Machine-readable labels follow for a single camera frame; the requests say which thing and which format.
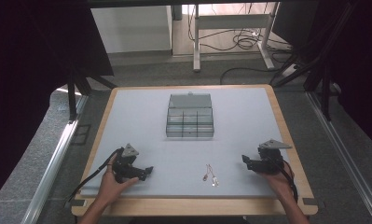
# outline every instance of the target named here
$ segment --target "wooden frame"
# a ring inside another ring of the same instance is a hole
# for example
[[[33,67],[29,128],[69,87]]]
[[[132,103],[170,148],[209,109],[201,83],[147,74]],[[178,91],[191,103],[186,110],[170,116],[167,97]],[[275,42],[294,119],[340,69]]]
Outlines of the wooden frame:
[[[156,89],[228,89],[228,88],[264,88],[267,92],[276,122],[280,129],[282,140],[294,146],[293,139],[288,131],[279,103],[275,93],[269,85],[241,85],[241,86],[178,86],[178,87],[131,87],[115,88],[112,90],[102,122],[97,132],[95,142],[92,146],[89,160],[86,165],[82,179],[85,179],[90,171],[93,159],[107,118],[110,114],[117,91],[120,90],[156,90]],[[308,179],[302,168],[296,148],[287,150],[287,155],[296,175],[296,186],[298,189],[298,205],[305,215],[314,215],[318,207],[315,204],[304,204],[303,199],[313,199]],[[72,213],[75,216],[82,216],[94,201],[94,198],[85,197],[79,193],[77,200],[84,200],[83,206],[73,206]],[[185,199],[185,198],[119,198],[115,203],[108,206],[103,212],[105,216],[116,217],[151,217],[151,216],[255,216],[255,215],[284,215],[281,203],[272,198],[255,199]]]

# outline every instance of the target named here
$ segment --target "table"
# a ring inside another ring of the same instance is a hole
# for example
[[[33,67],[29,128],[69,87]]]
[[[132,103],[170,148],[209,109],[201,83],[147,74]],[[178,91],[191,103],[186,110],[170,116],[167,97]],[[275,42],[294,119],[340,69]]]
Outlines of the table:
[[[195,7],[195,40],[194,40],[194,71],[200,71],[200,38],[199,30],[209,29],[243,29],[243,28],[265,28],[262,41],[257,41],[262,59],[268,70],[275,69],[267,50],[267,42],[270,30],[273,26],[276,10],[279,2],[275,2],[269,14],[254,15],[221,15],[221,16],[200,16],[199,5]]]
[[[103,136],[104,128],[112,109],[115,96],[121,90],[162,90],[162,89],[205,89],[228,90],[242,88],[263,88],[269,98],[272,112],[280,130],[282,140],[289,145],[294,145],[287,129],[281,109],[271,86],[198,86],[198,87],[148,87],[148,88],[116,88],[113,89],[109,102],[103,114],[103,119],[97,133],[90,157],[83,174],[83,179],[89,174],[90,167],[96,156],[97,148]],[[317,205],[309,204],[313,200],[307,177],[303,171],[296,149],[288,149],[287,156],[296,174],[296,185],[299,193],[298,205],[306,215],[317,213]],[[83,206],[73,206],[72,212],[82,216],[88,206],[93,202],[93,197],[76,195],[77,200],[84,200]],[[252,215],[279,215],[284,214],[282,206],[277,199],[267,198],[187,198],[187,197],[121,197],[103,213],[106,216],[142,217],[142,216],[252,216]]]

